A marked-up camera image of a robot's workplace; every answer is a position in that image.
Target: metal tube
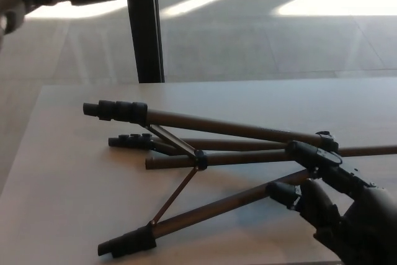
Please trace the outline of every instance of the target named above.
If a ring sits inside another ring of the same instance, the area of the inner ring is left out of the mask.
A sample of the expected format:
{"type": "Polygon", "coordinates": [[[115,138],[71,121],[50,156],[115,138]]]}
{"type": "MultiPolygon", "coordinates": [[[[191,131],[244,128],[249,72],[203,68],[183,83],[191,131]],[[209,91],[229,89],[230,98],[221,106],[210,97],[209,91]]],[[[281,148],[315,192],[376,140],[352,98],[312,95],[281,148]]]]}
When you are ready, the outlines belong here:
{"type": "MultiPolygon", "coordinates": [[[[284,150],[243,151],[231,153],[213,153],[207,155],[208,166],[224,164],[253,164],[276,161],[291,161],[284,150]]],[[[194,167],[195,161],[184,155],[150,157],[146,159],[146,169],[176,169],[194,167]]]]}
{"type": "Polygon", "coordinates": [[[148,109],[147,111],[146,124],[163,125],[165,127],[184,128],[186,130],[198,130],[200,132],[219,133],[222,135],[232,135],[280,143],[288,143],[289,141],[295,140],[313,146],[321,146],[323,140],[321,136],[317,134],[272,130],[254,125],[234,124],[152,109],[148,109]]]}
{"type": "Polygon", "coordinates": [[[286,144],[279,142],[251,141],[251,140],[216,140],[216,139],[181,139],[190,146],[199,150],[213,151],[257,151],[284,149],[286,144]]]}
{"type": "MultiPolygon", "coordinates": [[[[279,178],[275,181],[300,185],[307,178],[309,178],[308,172],[306,170],[302,170],[279,178]]],[[[266,198],[268,197],[268,194],[266,193],[266,187],[268,184],[269,182],[159,222],[153,227],[153,235],[155,238],[166,236],[170,233],[174,233],[175,231],[200,223],[204,220],[208,220],[209,218],[216,217],[217,215],[226,213],[230,210],[237,209],[266,198]]]]}
{"type": "Polygon", "coordinates": [[[397,155],[397,145],[341,148],[339,154],[345,158],[351,156],[397,155]]]}
{"type": "MultiPolygon", "coordinates": [[[[341,148],[339,154],[342,157],[397,155],[397,146],[348,147],[341,148]]],[[[207,155],[207,160],[209,166],[219,166],[224,164],[271,163],[291,161],[292,159],[289,158],[283,150],[269,150],[214,153],[207,155]]],[[[167,156],[146,159],[147,169],[189,168],[194,166],[194,161],[186,156],[167,156]]]]}

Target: tripod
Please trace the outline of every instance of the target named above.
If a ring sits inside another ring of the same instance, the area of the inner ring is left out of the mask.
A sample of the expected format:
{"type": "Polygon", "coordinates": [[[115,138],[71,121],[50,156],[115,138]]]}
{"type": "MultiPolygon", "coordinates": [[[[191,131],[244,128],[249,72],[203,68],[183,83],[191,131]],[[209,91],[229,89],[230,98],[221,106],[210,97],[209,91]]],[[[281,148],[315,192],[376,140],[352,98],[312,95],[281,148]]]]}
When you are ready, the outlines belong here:
{"type": "MultiPolygon", "coordinates": [[[[284,150],[291,141],[304,142],[343,157],[397,154],[397,146],[339,148],[339,144],[331,134],[325,131],[307,134],[233,124],[152,110],[146,104],[139,102],[99,101],[98,104],[84,104],[83,111],[85,115],[98,117],[100,120],[130,122],[147,129],[151,134],[120,135],[118,138],[109,139],[109,146],[153,150],[166,155],[146,159],[147,169],[192,168],[147,226],[100,244],[99,256],[111,253],[114,258],[119,258],[126,254],[155,248],[157,238],[268,197],[266,188],[271,182],[160,221],[189,181],[209,166],[291,161],[293,159],[284,150]],[[253,140],[180,139],[163,126],[253,140]],[[232,152],[207,154],[204,150],[232,152]]],[[[272,182],[299,186],[309,176],[307,170],[302,170],[272,182]]]]}

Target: white table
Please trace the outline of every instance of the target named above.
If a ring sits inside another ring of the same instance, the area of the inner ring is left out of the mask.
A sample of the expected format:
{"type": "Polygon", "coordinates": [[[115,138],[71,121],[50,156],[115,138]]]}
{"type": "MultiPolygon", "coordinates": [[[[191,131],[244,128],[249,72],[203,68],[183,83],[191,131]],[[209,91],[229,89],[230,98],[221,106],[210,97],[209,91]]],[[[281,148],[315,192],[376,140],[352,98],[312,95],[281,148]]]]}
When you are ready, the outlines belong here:
{"type": "MultiPolygon", "coordinates": [[[[265,199],[157,240],[121,261],[97,245],[146,225],[188,169],[146,171],[146,153],[107,138],[145,132],[83,115],[83,102],[147,102],[183,112],[302,132],[330,130],[341,146],[397,142],[397,79],[44,87],[0,198],[0,263],[270,264],[336,260],[297,213],[265,199]]],[[[181,137],[207,133],[172,130],[181,137]]],[[[397,195],[397,157],[351,158],[397,195]]],[[[165,217],[299,170],[295,163],[220,166],[199,173],[165,217]]],[[[331,193],[346,209],[350,200],[331,193]]]]}

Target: black pole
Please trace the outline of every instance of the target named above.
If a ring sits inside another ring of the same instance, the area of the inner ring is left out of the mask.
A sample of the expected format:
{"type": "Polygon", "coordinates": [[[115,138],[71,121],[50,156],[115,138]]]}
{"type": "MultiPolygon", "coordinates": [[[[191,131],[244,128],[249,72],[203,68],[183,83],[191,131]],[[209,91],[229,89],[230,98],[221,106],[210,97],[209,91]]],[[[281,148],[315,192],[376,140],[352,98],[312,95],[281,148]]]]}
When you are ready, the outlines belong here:
{"type": "Polygon", "coordinates": [[[158,0],[127,0],[139,83],[163,83],[158,0]]]}

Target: floor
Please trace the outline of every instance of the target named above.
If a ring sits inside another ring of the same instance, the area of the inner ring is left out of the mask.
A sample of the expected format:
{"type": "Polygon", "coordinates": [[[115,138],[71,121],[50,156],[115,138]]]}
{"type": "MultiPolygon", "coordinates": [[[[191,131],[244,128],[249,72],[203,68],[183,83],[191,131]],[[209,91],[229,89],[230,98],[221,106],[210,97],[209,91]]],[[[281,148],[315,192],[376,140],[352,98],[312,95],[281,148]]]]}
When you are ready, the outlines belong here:
{"type": "MultiPolygon", "coordinates": [[[[397,75],[395,0],[160,0],[167,82],[397,75]]],[[[0,54],[0,191],[46,84],[136,83],[126,0],[43,8],[0,54]]]]}

